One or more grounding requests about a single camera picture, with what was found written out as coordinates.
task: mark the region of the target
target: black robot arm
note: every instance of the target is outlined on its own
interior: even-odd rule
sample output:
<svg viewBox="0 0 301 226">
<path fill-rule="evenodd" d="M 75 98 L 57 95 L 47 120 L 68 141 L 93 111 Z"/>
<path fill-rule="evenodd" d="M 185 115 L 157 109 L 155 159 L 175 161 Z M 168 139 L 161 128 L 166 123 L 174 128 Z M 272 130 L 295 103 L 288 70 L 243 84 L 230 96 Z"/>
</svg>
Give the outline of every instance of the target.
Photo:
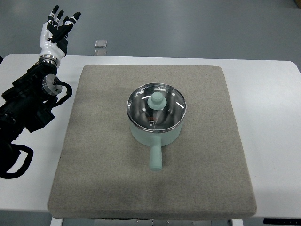
<svg viewBox="0 0 301 226">
<path fill-rule="evenodd" d="M 39 61 L 22 77 L 14 81 L 13 87 L 2 94 L 5 104 L 0 107 L 0 177 L 5 179 L 17 178 L 28 169 L 33 150 L 24 145 L 12 144 L 24 128 L 34 132 L 45 127 L 55 117 L 51 113 L 54 107 L 64 103 L 71 95 L 69 84 L 60 81 L 56 74 L 61 59 L 67 53 L 67 36 L 78 20 L 77 12 L 72 18 L 66 17 L 60 25 L 63 15 L 61 10 L 56 17 L 58 6 L 52 10 L 48 21 L 43 25 Z M 59 101 L 57 95 L 63 87 L 66 95 Z M 20 151 L 27 153 L 22 167 L 15 173 L 8 170 L 16 163 Z"/>
</svg>

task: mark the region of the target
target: gray pad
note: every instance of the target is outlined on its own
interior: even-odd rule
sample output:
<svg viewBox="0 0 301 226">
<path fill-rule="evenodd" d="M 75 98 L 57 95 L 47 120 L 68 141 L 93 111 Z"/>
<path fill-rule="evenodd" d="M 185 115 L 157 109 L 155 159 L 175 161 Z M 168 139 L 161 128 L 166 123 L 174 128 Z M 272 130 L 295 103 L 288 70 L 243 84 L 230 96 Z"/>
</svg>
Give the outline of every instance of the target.
<svg viewBox="0 0 301 226">
<path fill-rule="evenodd" d="M 185 97 L 179 137 L 163 169 L 129 129 L 127 99 L 161 82 Z M 217 66 L 87 65 L 80 77 L 48 209 L 55 218 L 247 218 L 256 203 L 222 69 Z"/>
</svg>

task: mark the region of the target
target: saucepan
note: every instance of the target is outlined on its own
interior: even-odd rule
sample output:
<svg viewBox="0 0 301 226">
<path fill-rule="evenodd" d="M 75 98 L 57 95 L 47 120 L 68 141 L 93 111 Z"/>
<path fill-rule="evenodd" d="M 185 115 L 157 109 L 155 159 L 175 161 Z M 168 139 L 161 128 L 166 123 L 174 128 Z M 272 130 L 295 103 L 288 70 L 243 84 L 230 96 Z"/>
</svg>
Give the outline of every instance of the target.
<svg viewBox="0 0 301 226">
<path fill-rule="evenodd" d="M 132 92 L 127 115 L 134 138 L 150 147 L 149 168 L 162 170 L 162 146 L 179 136 L 186 114 L 183 95 L 163 83 L 149 83 Z"/>
</svg>

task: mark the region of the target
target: pot handle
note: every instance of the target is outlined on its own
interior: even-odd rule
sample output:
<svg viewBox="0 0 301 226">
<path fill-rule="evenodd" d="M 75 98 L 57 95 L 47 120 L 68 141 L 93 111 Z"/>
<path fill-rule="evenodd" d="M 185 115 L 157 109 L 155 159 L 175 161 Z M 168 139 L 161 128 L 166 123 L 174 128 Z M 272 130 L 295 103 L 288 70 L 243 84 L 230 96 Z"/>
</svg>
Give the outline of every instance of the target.
<svg viewBox="0 0 301 226">
<path fill-rule="evenodd" d="M 152 138 L 152 146 L 150 148 L 150 164 L 151 171 L 162 170 L 162 150 L 161 137 L 155 136 Z"/>
</svg>

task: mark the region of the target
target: pot lid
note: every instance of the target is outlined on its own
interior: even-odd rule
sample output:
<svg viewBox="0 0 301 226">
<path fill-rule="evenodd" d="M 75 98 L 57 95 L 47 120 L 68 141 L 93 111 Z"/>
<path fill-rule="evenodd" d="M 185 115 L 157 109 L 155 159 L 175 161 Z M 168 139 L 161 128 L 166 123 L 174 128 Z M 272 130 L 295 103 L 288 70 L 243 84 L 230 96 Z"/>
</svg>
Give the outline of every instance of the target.
<svg viewBox="0 0 301 226">
<path fill-rule="evenodd" d="M 168 132 L 182 122 L 185 113 L 183 95 L 163 83 L 149 83 L 137 88 L 127 102 L 131 122 L 147 132 Z"/>
</svg>

